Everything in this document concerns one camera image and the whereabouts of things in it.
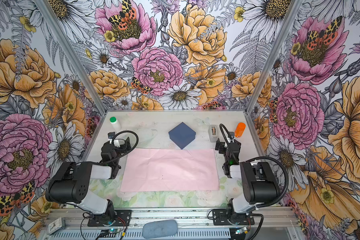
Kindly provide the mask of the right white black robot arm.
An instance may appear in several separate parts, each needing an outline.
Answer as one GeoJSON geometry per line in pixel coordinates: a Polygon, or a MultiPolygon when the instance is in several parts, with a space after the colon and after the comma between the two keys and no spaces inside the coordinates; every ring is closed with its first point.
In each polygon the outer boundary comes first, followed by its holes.
{"type": "Polygon", "coordinates": [[[254,158],[245,162],[237,162],[241,143],[236,140],[229,143],[217,140],[215,150],[224,156],[223,171],[230,179],[242,181],[243,193],[229,200],[226,210],[212,210],[215,226],[250,225],[254,223],[253,211],[260,204],[270,203],[280,195],[276,179],[268,162],[254,158]]]}

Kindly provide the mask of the pink wrapping paper sheet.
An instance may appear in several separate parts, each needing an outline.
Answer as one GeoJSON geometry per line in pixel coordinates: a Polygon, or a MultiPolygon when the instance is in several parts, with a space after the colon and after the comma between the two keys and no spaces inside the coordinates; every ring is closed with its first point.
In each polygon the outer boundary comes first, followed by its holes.
{"type": "Polygon", "coordinates": [[[128,154],[120,191],[217,191],[219,188],[212,149],[137,149],[128,154]]]}

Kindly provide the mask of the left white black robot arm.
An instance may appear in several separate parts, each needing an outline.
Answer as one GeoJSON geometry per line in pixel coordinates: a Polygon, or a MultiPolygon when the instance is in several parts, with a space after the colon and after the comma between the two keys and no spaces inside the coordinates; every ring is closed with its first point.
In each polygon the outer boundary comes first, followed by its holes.
{"type": "Polygon", "coordinates": [[[120,158],[131,149],[130,138],[104,143],[101,161],[63,163],[47,188],[49,202],[76,206],[90,214],[96,223],[110,226],[117,220],[111,200],[101,198],[89,190],[90,180],[113,180],[121,166],[120,158]]]}

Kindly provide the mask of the dark blue gift box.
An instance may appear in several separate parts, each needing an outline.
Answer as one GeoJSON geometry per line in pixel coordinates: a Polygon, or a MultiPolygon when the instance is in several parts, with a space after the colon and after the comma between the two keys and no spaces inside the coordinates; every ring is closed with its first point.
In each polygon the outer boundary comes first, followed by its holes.
{"type": "Polygon", "coordinates": [[[184,149],[196,138],[196,132],[184,122],[169,131],[170,139],[180,148],[184,149]]]}

